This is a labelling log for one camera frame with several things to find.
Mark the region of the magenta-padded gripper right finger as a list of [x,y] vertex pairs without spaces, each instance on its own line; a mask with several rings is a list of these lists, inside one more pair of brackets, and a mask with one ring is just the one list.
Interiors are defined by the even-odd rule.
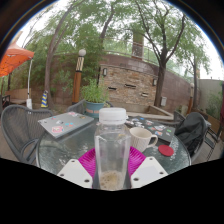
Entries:
[[146,157],[133,147],[130,148],[128,174],[132,189],[141,188],[168,175],[155,157]]

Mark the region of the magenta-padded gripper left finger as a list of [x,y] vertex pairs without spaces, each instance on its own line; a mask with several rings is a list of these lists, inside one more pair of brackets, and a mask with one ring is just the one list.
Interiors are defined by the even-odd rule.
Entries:
[[84,188],[92,188],[96,172],[95,149],[92,148],[79,159],[70,159],[58,176]]

